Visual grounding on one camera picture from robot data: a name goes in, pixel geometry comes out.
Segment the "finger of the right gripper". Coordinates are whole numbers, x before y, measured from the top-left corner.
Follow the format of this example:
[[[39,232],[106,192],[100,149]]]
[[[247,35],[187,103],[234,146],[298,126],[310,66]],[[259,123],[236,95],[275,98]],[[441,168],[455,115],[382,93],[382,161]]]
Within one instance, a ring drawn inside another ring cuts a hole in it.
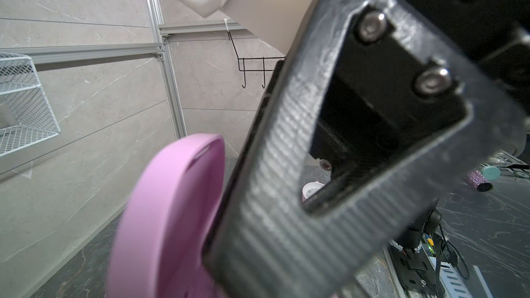
[[[420,185],[382,186],[342,199],[302,187],[327,185],[329,161],[311,154],[330,78],[308,44],[317,11],[334,17],[366,6],[390,14],[397,38],[421,62],[445,67],[466,117],[430,139]],[[528,0],[313,0],[276,66],[204,248],[204,263],[231,297],[328,297],[473,167],[524,133],[528,48],[502,44],[525,29]]]

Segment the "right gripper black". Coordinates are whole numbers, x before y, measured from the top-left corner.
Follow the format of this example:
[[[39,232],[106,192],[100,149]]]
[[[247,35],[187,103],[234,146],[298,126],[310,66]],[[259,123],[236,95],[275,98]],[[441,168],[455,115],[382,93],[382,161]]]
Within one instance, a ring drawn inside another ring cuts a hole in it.
[[[311,147],[331,164],[318,199],[373,186],[416,190],[428,141],[466,117],[451,73],[406,50],[401,29],[372,6],[340,17],[317,11],[309,21],[308,44],[326,56],[330,78]]]

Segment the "purple earbud charging case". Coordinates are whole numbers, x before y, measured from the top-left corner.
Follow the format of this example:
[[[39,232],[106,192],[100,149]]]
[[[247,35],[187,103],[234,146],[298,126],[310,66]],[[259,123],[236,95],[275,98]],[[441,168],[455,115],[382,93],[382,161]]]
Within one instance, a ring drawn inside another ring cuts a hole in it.
[[[120,218],[107,297],[225,296],[201,257],[222,199],[224,171],[222,135],[190,135],[153,157]]]

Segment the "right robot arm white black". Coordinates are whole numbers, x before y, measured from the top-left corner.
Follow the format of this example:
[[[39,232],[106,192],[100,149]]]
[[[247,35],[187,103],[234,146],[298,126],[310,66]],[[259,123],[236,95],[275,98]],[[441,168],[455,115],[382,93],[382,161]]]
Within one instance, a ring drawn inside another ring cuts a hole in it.
[[[229,297],[328,297],[524,133],[529,0],[313,0],[204,263]]]

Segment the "glitter purple roller outside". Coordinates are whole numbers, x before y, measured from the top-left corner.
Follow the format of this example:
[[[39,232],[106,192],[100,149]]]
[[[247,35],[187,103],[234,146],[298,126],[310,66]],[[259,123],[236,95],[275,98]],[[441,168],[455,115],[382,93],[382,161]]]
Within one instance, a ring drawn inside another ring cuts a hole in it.
[[[484,193],[493,189],[493,184],[488,181],[484,175],[477,170],[471,171],[466,175],[466,182],[469,186],[477,191]]]

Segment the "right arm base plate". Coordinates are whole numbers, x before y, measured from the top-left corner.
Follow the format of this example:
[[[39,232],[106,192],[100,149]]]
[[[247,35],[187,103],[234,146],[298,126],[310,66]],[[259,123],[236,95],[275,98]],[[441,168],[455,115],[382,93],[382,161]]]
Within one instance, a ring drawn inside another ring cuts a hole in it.
[[[432,237],[442,219],[436,205],[418,215],[395,239],[387,251],[399,286],[405,297],[445,297],[446,290],[440,278],[441,250],[433,246],[438,258],[435,265],[429,259],[429,249],[424,245],[425,235]]]

